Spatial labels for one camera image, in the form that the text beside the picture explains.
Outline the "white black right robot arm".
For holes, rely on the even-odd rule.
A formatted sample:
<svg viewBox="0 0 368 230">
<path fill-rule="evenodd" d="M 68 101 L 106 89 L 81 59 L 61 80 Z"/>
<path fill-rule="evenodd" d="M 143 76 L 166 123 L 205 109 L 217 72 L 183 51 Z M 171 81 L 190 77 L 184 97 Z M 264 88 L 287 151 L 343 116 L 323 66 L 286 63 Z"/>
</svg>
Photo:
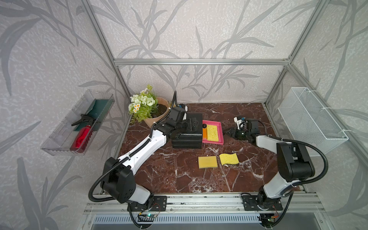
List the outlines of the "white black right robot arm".
<svg viewBox="0 0 368 230">
<path fill-rule="evenodd" d="M 236 126 L 225 129 L 224 135 L 235 140 L 247 141 L 277 156 L 278 172 L 260 188 L 257 195 L 259 205 L 276 202 L 283 197 L 288 188 L 294 187 L 294 183 L 314 177 L 315 168 L 304 144 L 261 134 L 259 130 L 261 122 L 255 119 L 235 117 L 234 121 Z"/>
</svg>

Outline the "pink top drawer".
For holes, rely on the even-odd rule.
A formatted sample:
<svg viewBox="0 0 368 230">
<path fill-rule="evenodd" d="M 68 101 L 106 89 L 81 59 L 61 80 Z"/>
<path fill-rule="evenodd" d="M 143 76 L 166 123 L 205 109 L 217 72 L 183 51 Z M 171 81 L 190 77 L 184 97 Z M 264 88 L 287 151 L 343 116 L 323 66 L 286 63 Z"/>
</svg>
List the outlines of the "pink top drawer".
<svg viewBox="0 0 368 230">
<path fill-rule="evenodd" d="M 203 137 L 202 142 L 206 144 L 223 145 L 224 138 L 222 133 L 222 125 L 217 121 L 203 120 Z"/>
</svg>

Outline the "yellow wavy scrub sponge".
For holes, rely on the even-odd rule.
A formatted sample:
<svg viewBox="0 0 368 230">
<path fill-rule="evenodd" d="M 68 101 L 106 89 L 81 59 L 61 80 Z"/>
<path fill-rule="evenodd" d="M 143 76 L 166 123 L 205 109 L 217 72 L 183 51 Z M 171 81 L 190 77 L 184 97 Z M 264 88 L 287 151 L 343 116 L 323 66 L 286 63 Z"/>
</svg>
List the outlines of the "yellow wavy scrub sponge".
<svg viewBox="0 0 368 230">
<path fill-rule="evenodd" d="M 237 165 L 239 164 L 239 159 L 236 153 L 227 154 L 223 153 L 219 155 L 221 165 Z"/>
</svg>

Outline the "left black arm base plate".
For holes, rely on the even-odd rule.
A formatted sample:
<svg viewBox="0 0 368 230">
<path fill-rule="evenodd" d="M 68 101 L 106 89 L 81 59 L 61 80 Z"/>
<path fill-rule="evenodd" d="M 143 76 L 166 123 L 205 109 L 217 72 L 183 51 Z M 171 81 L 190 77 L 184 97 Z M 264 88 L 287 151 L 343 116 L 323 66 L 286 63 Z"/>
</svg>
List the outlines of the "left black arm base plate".
<svg viewBox="0 0 368 230">
<path fill-rule="evenodd" d="M 146 210 L 166 211 L 167 198 L 168 197 L 165 195 L 152 195 L 144 204 L 140 204 L 138 202 L 128 202 L 128 206 L 133 212 L 141 212 Z"/>
</svg>

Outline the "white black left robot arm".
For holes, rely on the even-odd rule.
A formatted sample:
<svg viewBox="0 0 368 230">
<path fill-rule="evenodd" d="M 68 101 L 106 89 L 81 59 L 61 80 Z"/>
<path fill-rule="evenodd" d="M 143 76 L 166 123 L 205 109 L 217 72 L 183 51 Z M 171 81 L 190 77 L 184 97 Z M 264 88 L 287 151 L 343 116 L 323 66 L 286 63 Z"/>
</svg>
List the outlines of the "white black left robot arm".
<svg viewBox="0 0 368 230">
<path fill-rule="evenodd" d="M 168 115 L 151 126 L 150 134 L 128 153 L 109 158 L 103 174 L 96 182 L 110 197 L 94 198 L 93 202 L 116 200 L 119 203 L 138 203 L 151 207 L 153 193 L 135 181 L 135 174 L 151 155 L 168 142 L 174 149 L 200 149 L 203 138 L 203 115 L 185 108 L 173 107 Z"/>
</svg>

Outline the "black drawer cabinet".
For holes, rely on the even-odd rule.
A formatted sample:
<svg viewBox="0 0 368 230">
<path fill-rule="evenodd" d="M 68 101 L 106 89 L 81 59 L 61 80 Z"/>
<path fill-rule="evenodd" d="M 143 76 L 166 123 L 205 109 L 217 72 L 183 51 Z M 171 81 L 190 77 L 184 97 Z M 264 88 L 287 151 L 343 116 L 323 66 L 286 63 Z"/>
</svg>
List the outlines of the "black drawer cabinet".
<svg viewBox="0 0 368 230">
<path fill-rule="evenodd" d="M 174 149 L 201 149 L 203 137 L 203 115 L 201 113 L 187 113 L 188 119 L 198 120 L 198 133 L 189 133 L 187 137 L 171 137 Z"/>
</svg>

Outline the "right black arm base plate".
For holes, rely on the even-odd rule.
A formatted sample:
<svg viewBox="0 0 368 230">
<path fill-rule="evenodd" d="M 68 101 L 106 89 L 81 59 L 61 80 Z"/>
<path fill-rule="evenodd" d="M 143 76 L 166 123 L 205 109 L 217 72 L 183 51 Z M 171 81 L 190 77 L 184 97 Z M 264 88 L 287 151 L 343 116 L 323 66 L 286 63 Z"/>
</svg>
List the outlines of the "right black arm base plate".
<svg viewBox="0 0 368 230">
<path fill-rule="evenodd" d="M 270 199 L 258 195 L 242 194 L 242 204 L 245 211 L 282 211 L 280 198 Z"/>
</svg>

